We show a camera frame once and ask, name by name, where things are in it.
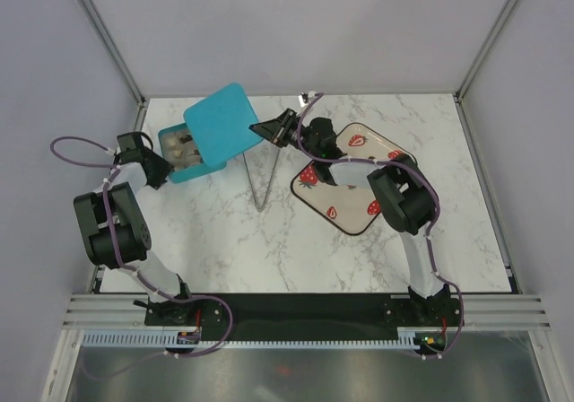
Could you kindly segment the teal chocolate box tray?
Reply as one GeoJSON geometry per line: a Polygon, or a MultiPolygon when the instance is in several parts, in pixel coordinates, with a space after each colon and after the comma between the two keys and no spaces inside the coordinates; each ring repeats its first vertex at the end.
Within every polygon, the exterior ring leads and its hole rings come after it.
{"type": "Polygon", "coordinates": [[[208,166],[199,151],[186,124],[166,127],[158,133],[161,156],[172,163],[174,171],[169,175],[173,183],[182,183],[191,179],[203,177],[213,172],[223,170],[227,163],[223,162],[214,166],[208,166]],[[182,144],[179,139],[183,135],[190,135],[192,140],[182,144]]]}

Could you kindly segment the round dark chocolate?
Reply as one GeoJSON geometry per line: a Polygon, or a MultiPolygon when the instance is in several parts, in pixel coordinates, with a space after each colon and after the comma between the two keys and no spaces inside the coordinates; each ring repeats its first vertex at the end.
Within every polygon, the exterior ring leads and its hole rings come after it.
{"type": "Polygon", "coordinates": [[[183,135],[183,136],[181,136],[180,139],[179,139],[179,141],[180,141],[182,144],[188,143],[188,142],[190,142],[191,140],[192,140],[192,137],[191,137],[190,135],[183,135]]]}

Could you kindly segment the teal box lid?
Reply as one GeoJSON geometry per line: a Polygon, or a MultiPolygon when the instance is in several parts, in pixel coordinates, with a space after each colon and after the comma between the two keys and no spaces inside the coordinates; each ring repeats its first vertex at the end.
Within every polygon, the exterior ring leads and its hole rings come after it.
{"type": "Polygon", "coordinates": [[[238,83],[195,103],[183,119],[207,166],[223,164],[263,141],[250,129],[259,119],[238,83]]]}

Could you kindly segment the metal tweezers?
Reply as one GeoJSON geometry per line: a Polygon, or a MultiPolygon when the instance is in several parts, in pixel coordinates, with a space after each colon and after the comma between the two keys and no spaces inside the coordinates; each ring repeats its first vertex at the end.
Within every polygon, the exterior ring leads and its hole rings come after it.
{"type": "Polygon", "coordinates": [[[278,148],[258,146],[242,155],[252,202],[258,213],[265,210],[279,162],[280,150],[278,148]]]}

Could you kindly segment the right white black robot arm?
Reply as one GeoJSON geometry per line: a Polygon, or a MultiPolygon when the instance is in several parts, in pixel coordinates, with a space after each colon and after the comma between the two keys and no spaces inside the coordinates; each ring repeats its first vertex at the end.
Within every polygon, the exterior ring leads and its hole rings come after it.
{"type": "Polygon", "coordinates": [[[327,185],[353,186],[370,190],[379,212],[400,235],[410,273],[410,314],[427,326],[440,318],[443,308],[436,295],[445,283],[440,279],[428,239],[438,219],[436,191],[420,171],[416,160],[393,150],[383,161],[354,157],[338,145],[339,135],[328,118],[314,118],[306,126],[292,109],[277,118],[252,124],[249,129],[267,142],[292,146],[312,159],[318,180],[327,185]]]}

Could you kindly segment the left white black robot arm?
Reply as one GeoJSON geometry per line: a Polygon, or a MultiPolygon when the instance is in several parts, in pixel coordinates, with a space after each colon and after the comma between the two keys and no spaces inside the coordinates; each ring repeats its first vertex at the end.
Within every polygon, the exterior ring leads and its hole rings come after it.
{"type": "Polygon", "coordinates": [[[101,186],[74,199],[84,249],[93,265],[130,276],[151,304],[166,303],[165,315],[186,325],[195,317],[196,303],[182,278],[152,251],[152,235],[136,197],[164,186],[174,166],[142,132],[119,135],[117,144],[101,186]]]}

